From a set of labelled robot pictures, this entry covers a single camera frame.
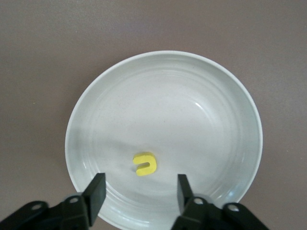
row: black robotic claw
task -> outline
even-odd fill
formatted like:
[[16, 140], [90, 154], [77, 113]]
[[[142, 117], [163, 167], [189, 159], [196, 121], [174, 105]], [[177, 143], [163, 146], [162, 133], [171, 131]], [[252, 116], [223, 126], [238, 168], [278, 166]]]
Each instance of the black robotic claw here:
[[0, 230], [87, 230], [105, 197], [106, 175], [98, 173], [81, 195], [72, 195], [52, 208], [43, 201], [30, 202], [0, 222]]
[[[88, 230], [106, 197], [106, 176], [98, 173], [81, 195], [72, 195], [52, 208], [34, 201], [0, 222], [0, 230]], [[225, 204], [219, 209], [194, 196], [187, 176], [178, 175], [181, 215], [172, 230], [268, 230], [245, 206]]]
[[219, 209], [194, 196], [184, 174], [178, 175], [177, 198], [181, 215], [172, 230], [268, 230], [244, 205], [229, 203]]

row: gray surface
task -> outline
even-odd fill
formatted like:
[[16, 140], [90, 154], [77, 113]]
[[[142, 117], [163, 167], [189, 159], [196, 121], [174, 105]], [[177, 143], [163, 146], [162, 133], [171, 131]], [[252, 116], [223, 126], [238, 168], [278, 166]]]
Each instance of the gray surface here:
[[[0, 219], [75, 190], [67, 122], [113, 64], [182, 50], [229, 69], [260, 112], [264, 148], [242, 203], [272, 230], [307, 213], [307, 1], [1, 1]], [[116, 228], [98, 219], [94, 230]]]

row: yellow foam piece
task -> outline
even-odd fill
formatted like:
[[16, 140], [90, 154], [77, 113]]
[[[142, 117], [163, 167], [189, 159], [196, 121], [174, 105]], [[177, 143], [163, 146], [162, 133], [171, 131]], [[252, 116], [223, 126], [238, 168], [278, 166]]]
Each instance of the yellow foam piece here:
[[136, 169], [138, 176], [146, 176], [152, 174], [157, 169], [157, 161], [151, 152], [142, 152], [133, 156], [133, 163], [140, 164]]

